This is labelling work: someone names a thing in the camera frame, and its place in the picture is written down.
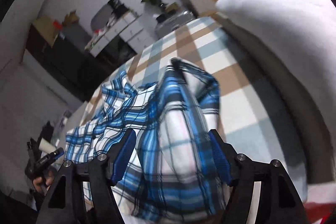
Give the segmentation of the left hand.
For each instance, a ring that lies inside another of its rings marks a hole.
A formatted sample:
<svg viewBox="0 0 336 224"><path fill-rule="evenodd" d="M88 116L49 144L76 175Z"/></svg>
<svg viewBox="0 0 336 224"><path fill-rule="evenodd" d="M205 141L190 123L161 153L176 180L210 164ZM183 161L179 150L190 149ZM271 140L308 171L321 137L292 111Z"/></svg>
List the left hand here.
<svg viewBox="0 0 336 224"><path fill-rule="evenodd" d="M43 177L37 177L33 180L33 186L35 190L45 195L54 180L54 174L52 171L49 171L47 175L43 175Z"/></svg>

